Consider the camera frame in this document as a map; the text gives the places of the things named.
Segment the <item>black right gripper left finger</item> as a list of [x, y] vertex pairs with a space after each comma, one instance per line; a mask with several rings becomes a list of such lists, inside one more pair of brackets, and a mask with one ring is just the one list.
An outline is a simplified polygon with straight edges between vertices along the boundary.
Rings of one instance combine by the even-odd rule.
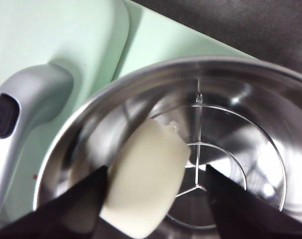
[[0, 239], [89, 239], [107, 188], [102, 166], [61, 196], [0, 229]]

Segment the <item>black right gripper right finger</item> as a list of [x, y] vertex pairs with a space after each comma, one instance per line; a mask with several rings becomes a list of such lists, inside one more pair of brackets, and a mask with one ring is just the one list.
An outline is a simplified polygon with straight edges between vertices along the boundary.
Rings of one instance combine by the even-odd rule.
[[223, 239], [302, 239], [302, 223], [212, 166], [205, 171], [210, 209]]

